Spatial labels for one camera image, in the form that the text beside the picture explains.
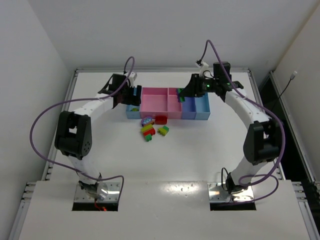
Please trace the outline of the red round lego piece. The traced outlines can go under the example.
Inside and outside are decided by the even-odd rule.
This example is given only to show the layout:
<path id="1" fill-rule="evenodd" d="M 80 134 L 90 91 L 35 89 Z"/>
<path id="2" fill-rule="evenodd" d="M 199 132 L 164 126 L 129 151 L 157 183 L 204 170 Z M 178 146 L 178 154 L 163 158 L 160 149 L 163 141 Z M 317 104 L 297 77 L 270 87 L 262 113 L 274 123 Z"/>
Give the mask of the red round lego piece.
<path id="1" fill-rule="evenodd" d="M 154 121 L 157 125 L 165 125 L 168 122 L 168 117 L 166 115 L 157 115 Z"/>

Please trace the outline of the yellow lego brick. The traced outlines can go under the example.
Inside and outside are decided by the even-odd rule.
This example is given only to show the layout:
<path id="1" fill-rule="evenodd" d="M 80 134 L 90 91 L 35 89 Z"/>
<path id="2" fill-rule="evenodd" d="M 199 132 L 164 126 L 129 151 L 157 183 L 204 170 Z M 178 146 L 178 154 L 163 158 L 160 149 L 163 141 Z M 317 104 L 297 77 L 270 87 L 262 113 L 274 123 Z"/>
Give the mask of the yellow lego brick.
<path id="1" fill-rule="evenodd" d="M 157 130 L 157 132 L 158 132 L 159 134 L 161 134 L 162 136 L 166 136 L 166 135 L 168 134 L 168 131 L 167 131 L 166 129 L 164 129 L 163 127 L 159 128 L 159 129 Z"/>

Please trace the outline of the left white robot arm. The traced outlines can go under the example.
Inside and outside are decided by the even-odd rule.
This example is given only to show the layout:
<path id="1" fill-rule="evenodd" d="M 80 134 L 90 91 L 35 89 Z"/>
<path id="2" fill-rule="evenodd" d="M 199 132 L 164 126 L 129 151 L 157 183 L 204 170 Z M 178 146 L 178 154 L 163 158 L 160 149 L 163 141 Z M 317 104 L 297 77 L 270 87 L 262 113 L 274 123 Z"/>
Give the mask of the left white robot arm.
<path id="1" fill-rule="evenodd" d="M 92 124 L 119 104 L 141 104 L 142 87 L 134 85 L 136 78 L 135 72 L 114 73 L 93 100 L 59 115 L 54 146 L 78 170 L 80 188 L 96 200 L 104 200 L 108 189 L 90 154 L 93 146 Z"/>

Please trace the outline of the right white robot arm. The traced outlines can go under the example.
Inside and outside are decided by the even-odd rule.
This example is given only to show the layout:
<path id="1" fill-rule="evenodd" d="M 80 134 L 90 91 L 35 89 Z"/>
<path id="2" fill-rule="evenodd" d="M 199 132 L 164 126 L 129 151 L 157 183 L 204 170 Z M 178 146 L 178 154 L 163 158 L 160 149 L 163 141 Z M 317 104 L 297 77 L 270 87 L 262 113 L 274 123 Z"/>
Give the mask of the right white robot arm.
<path id="1" fill-rule="evenodd" d="M 280 155 L 282 145 L 280 124 L 250 102 L 239 81 L 232 81 L 229 62 L 215 62 L 211 77 L 205 75 L 208 71 L 205 62 L 201 61 L 198 66 L 200 72 L 193 73 L 186 87 L 179 88 L 176 93 L 179 100 L 215 93 L 242 120 L 247 129 L 243 144 L 244 157 L 238 166 L 227 174 L 222 185 L 229 194 L 239 192 L 250 184 L 262 167 Z"/>

